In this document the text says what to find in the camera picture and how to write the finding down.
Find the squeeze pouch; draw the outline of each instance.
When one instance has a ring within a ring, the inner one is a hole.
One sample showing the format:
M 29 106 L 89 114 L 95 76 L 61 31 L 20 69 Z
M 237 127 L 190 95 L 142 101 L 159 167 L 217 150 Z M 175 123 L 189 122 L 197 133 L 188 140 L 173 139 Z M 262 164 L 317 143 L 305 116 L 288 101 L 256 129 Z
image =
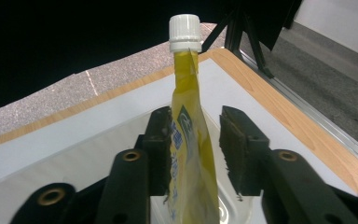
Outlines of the squeeze pouch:
M 173 57 L 171 222 L 219 223 L 213 149 L 200 105 L 198 53 L 189 49 Z

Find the table surface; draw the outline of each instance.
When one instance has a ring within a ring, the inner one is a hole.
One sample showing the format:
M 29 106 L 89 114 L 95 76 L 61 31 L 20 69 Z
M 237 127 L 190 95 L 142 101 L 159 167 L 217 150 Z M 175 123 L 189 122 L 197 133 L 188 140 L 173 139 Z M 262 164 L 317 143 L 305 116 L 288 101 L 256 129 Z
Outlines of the table surface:
M 358 192 L 358 159 L 342 146 L 337 139 L 290 103 L 230 51 L 226 49 L 212 49 L 200 55 L 200 62 L 207 59 L 214 60 L 226 73 L 248 91 L 258 103 L 264 106 L 276 120 L 326 164 L 329 169 L 355 192 Z M 160 80 L 172 73 L 173 66 L 167 67 L 125 86 L 107 91 L 79 105 L 74 105 L 34 123 L 25 125 L 15 131 L 2 134 L 0 135 L 0 144 L 46 127 L 54 122 L 69 118 L 121 94 Z

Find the tripod leg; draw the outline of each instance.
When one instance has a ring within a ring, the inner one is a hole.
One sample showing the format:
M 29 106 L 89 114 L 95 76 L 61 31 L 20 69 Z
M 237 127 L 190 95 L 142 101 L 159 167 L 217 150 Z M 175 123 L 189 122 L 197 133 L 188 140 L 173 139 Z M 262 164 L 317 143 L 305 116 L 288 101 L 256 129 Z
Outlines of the tripod leg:
M 212 45 L 212 43 L 216 40 L 216 38 L 222 33 L 228 23 L 232 20 L 234 12 L 232 11 L 225 17 L 222 21 L 220 21 L 202 43 L 202 53 L 206 52 Z
M 250 16 L 244 15 L 244 25 L 246 27 L 246 34 L 249 37 L 249 41 L 251 43 L 252 51 L 254 53 L 258 69 L 263 72 L 268 78 L 273 78 L 274 76 L 267 68 L 266 60 L 264 59 L 263 51 L 261 50 L 260 42 L 255 32 L 255 25 L 253 24 L 252 18 Z
M 239 18 L 239 11 L 236 10 L 233 19 L 227 25 L 227 33 L 225 39 L 225 49 L 231 52 L 239 51 L 242 38 L 243 26 Z

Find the gray floor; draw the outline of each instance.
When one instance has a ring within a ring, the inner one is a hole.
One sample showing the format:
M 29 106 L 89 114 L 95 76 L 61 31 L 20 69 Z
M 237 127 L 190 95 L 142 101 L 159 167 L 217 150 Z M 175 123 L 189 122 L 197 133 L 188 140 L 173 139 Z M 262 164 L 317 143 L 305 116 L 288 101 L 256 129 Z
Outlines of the gray floor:
M 203 23 L 205 38 L 214 24 Z M 223 32 L 213 48 L 224 46 Z M 253 57 L 246 35 L 241 49 Z M 263 48 L 272 74 L 358 141 L 358 54 L 295 24 L 273 51 Z M 0 134 L 172 65 L 168 43 L 73 74 L 0 108 Z

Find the white wall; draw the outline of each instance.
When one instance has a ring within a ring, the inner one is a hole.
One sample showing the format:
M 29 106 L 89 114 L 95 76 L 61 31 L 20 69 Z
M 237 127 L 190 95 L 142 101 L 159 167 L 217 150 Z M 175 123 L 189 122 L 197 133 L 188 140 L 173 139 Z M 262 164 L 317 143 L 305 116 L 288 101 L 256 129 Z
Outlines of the white wall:
M 295 21 L 358 52 L 358 0 L 303 0 Z

